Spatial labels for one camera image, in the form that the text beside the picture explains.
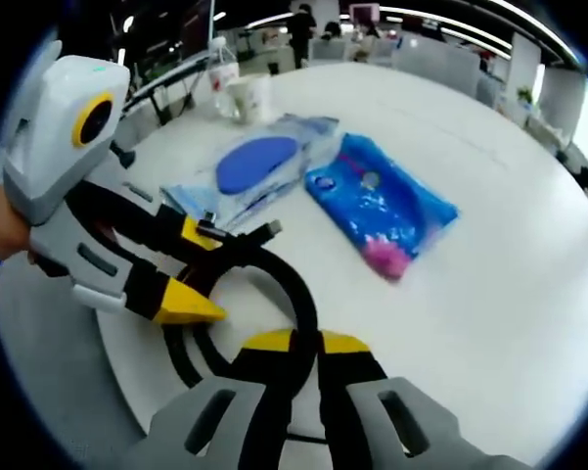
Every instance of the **gray gripper pad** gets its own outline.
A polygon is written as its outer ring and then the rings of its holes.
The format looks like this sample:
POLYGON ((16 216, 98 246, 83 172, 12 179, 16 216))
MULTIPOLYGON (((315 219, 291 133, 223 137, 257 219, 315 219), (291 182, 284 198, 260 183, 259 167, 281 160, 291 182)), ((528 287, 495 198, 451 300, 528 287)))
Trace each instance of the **gray gripper pad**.
POLYGON ((153 417, 150 434, 117 468, 237 469, 250 420, 265 386, 209 377, 153 417), (199 456, 208 444, 206 453, 199 456))
POLYGON ((368 439, 374 470, 524 470, 461 437, 448 409, 404 378, 347 387, 368 439))

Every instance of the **pink object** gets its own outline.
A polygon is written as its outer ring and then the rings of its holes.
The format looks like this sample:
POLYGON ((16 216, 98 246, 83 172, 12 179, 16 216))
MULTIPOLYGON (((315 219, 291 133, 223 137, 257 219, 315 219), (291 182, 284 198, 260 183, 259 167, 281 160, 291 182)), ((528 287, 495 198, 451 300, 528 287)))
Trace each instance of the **pink object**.
POLYGON ((403 250, 388 240, 370 240, 363 249, 363 258, 381 276, 398 280, 411 262, 403 250))

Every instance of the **office desk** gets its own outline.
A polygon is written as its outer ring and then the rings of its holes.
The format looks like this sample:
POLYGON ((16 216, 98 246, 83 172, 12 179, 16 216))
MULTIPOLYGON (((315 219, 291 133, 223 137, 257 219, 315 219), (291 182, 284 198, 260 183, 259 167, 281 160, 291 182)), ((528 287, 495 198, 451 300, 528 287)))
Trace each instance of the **office desk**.
MULTIPOLYGON (((334 116, 342 130, 369 135, 461 215, 397 284, 366 265, 301 187, 248 228, 281 220, 284 231, 267 248, 305 279, 322 328, 369 344, 387 375, 408 378, 449 408, 482 450, 538 462, 588 402, 581 190, 507 119, 416 76, 339 64, 283 74, 273 86, 279 111, 334 116)), ((198 107, 139 144, 129 179, 151 193, 190 183, 218 145, 243 132, 198 107)), ((213 293, 229 318, 212 336, 229 358, 248 336, 291 325, 278 296, 255 285, 235 271, 213 293)), ((162 334, 135 315, 98 317, 117 381, 148 430, 153 414, 185 390, 162 334)), ((190 341, 188 349, 205 373, 190 341)), ((294 401, 294 432, 322 436, 316 385, 312 376, 294 401)), ((285 454, 282 468, 331 468, 323 446, 290 443, 285 454)))

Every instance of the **plastic water bottle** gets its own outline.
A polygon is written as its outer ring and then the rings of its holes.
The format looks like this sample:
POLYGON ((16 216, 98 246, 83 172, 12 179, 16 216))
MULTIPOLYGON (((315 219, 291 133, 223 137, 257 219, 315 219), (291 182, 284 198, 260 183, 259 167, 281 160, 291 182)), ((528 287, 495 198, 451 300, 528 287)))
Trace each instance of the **plastic water bottle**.
POLYGON ((209 53, 206 70, 213 94, 213 107, 218 116, 234 118, 237 108, 233 99, 226 93, 226 85, 239 78, 237 57, 233 51, 226 47, 226 38, 223 36, 216 37, 211 41, 209 53))

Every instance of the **yellow circular sensor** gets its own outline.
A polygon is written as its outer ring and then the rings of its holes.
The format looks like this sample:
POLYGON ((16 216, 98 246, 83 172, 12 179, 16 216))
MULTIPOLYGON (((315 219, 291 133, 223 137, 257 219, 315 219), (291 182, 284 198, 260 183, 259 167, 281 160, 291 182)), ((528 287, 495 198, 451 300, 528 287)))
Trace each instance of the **yellow circular sensor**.
POLYGON ((87 103, 78 115, 71 131, 74 147, 84 147, 100 135, 109 121, 113 109, 113 95, 103 93, 87 103))

